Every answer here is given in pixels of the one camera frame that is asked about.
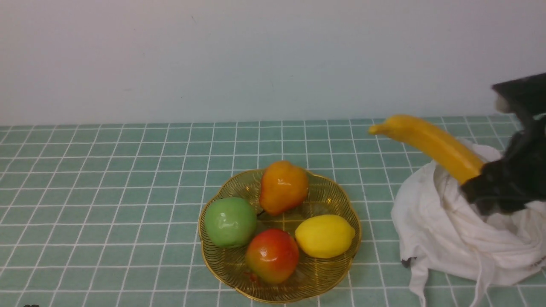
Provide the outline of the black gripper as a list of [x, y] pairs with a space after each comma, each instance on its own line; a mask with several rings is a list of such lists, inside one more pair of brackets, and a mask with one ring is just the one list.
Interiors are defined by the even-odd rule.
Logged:
[[545, 201], [545, 90], [540, 73], [491, 86], [500, 113], [513, 113], [521, 124], [502, 160], [488, 162], [480, 175], [460, 186], [479, 214], [513, 214], [534, 201]]

